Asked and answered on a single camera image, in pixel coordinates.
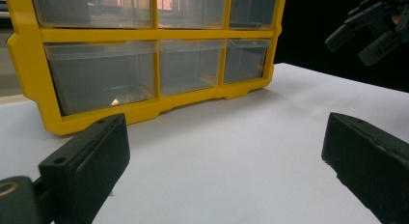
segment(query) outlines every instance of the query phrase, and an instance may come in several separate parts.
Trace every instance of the black background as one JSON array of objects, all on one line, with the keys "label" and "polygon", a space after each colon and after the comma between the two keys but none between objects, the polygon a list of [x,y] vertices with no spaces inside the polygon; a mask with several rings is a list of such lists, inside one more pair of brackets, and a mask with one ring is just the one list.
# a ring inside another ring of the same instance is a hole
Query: black background
[{"label": "black background", "polygon": [[283,33],[275,63],[289,63],[309,70],[409,92],[409,48],[403,44],[376,65],[366,67],[358,53],[375,40],[369,28],[335,53],[325,40],[347,19],[347,13],[364,0],[286,0]]}]

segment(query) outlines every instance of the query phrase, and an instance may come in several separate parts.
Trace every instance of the yellow plastic frame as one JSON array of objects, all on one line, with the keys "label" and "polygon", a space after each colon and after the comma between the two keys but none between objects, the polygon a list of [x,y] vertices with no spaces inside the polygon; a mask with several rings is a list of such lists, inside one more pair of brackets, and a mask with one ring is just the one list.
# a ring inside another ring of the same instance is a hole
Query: yellow plastic frame
[{"label": "yellow plastic frame", "polygon": [[[121,29],[65,29],[41,27],[36,18],[32,0],[7,0],[14,34],[8,40],[14,67],[25,97],[35,101],[45,129],[58,135],[80,131],[94,121],[113,114],[124,113],[128,124],[157,117],[174,107],[212,98],[236,98],[252,90],[267,86],[273,76],[273,59],[277,39],[282,31],[281,20],[286,0],[276,0],[273,22],[269,30],[230,30],[231,0],[226,0],[224,28],[220,30],[166,30],[158,29],[157,4],[152,0],[152,28],[148,30]],[[206,39],[267,39],[267,48],[261,78],[225,84],[223,82],[226,49],[222,49],[218,84],[209,89],[164,97],[160,94],[158,54],[155,53],[155,97],[109,108],[62,116],[54,91],[43,44],[48,42],[126,42],[157,40]]]}]

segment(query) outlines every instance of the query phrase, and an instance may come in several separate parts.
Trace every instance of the white tabletop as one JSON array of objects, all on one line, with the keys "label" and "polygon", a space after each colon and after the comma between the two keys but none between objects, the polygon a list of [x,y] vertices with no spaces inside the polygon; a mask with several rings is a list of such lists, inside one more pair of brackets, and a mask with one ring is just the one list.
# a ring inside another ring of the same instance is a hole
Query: white tabletop
[{"label": "white tabletop", "polygon": [[[280,64],[265,89],[128,127],[131,159],[95,223],[379,223],[321,159],[330,112],[409,142],[409,95]],[[0,105],[0,179],[36,179],[70,137]]]}]

